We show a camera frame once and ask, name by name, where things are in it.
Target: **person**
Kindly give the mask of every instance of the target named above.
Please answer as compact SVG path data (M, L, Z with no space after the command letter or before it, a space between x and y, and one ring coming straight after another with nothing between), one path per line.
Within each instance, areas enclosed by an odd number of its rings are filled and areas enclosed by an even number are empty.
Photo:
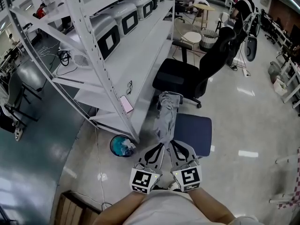
M207 0L188 0L188 7L186 9L188 11L193 11L194 13L196 13L198 9L193 6L194 4L204 4L207 6L210 5Z
M42 17L46 16L46 13L44 12L44 8L46 7L46 4L42 3L38 10L37 10L37 17L38 19L41 19Z
M9 43L10 43L10 47L14 48L18 43L13 39L13 35L10 34L9 35Z
M93 225L262 225L255 217L236 218L202 188L177 191L175 181L169 190L149 195L133 191L101 212Z
M247 37L246 32L243 30L243 19L247 18L255 10L255 5L253 1L247 1L250 3L252 10L250 10L250 7L247 4L247 2L245 2L244 0L240 0L234 5L234 10L230 15L230 18L236 20L233 27L233 30L236 33L236 38L232 42L230 42L229 56L226 61L226 64L230 67L232 66L233 59L235 58L240 49L240 45Z
M16 141L19 141L22 137L23 130L19 128L20 122L15 119L5 108L5 103L8 99L7 88L5 88L5 82L1 79L0 82L0 128L15 134Z

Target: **trash can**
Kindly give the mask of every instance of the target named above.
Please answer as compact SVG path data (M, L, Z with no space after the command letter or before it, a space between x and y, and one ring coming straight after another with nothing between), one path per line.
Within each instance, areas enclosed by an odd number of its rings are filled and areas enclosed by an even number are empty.
M208 52L216 43L218 36L219 35L213 30L203 29L201 31L201 41L199 43L199 48L204 52Z
M118 157L128 158L135 152L135 146L125 135L116 135L110 143L112 153Z

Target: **grey concrete floor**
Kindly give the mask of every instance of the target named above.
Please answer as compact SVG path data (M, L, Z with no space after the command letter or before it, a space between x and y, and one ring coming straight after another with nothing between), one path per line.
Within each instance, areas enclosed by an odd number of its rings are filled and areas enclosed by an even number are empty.
M44 38L35 49L56 43L54 38ZM50 69L53 55L43 60ZM43 87L45 77L28 55L20 57L17 64L17 73L27 85L33 89ZM52 71L58 65L56 59ZM75 95L76 89L66 89ZM61 171L83 118L49 82L38 93L42 101L26 94L31 105L22 101L21 111L38 118L38 122L22 118L27 128L18 142L14 134L0 129L0 205L10 219L21 225L46 225Z
M216 6L217 11L210 13L212 29L222 9ZM278 49L279 46L271 44L261 31L256 59L247 62L250 77L244 77L241 69L234 72L225 66L210 78L206 93L200 98L201 109L188 100L179 108L180 113L212 119L211 154L201 159L202 187L234 215L254 215L266 225L288 224L293 215L294 208L277 210L269 199L277 193L293 191L296 164L276 165L275 160L295 154L300 139L298 114L291 102L284 104L274 92L268 75L270 62L276 60ZM175 57L180 59L181 52L177 51ZM188 62L193 63L190 53ZM143 125L137 152L156 143L153 133L156 115L153 105ZM114 156L109 148L113 136L104 130L97 131L104 197L109 203L117 202L130 192L129 178L136 158ZM94 128L85 122L64 166L56 197L71 189L103 202L95 140ZM241 151L255 156L242 156ZM170 158L165 154L161 186L172 180L170 169ZM83 199L101 208L100 204Z

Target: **cloth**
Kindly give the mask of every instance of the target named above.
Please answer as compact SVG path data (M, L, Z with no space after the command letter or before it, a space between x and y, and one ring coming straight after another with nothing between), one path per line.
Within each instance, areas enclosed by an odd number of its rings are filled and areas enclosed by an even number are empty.
M38 16L39 19L41 19L42 17L45 16L44 11L43 11L42 8L39 8L39 9L37 10L37 16Z
M177 108L180 96L163 92L159 95L160 113L154 121L154 131L158 142L169 144L174 137Z
M236 33L236 38L234 40L232 40L229 45L229 54L228 54L228 58L226 61L226 64L229 66L232 65L233 59L239 52L240 45L243 43L243 41L247 37L247 34L245 33L245 31L242 28L240 28L238 30L236 28L233 28L233 30Z
M234 4L234 7L239 11L237 18L238 20L235 22L234 28L236 30L239 30L243 27L243 19L249 16L250 13L252 13L255 9L255 5L252 0L248 0L251 4L252 11L250 11L249 6L244 1L240 0L236 4Z
M6 116L2 110L2 107L0 107L0 128L10 132L15 132L15 126L13 126L14 121Z
M152 191L124 225L221 225L212 223L190 196L165 190ZM239 217L230 225L262 225L251 217Z
M205 3L207 6L209 6L210 4L208 3L208 1L207 0L194 0L194 3L193 4L199 4L199 3ZM197 8L193 8L193 12L197 12L198 11L198 9Z

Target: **pink phone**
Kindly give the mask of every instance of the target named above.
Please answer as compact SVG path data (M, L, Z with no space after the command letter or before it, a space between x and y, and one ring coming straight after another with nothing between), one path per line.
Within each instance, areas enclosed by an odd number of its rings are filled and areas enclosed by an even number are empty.
M122 97L120 97L121 103L123 104L123 107L125 109L126 113L129 113L133 110L132 105L130 104L130 102L127 100L126 96L123 95Z

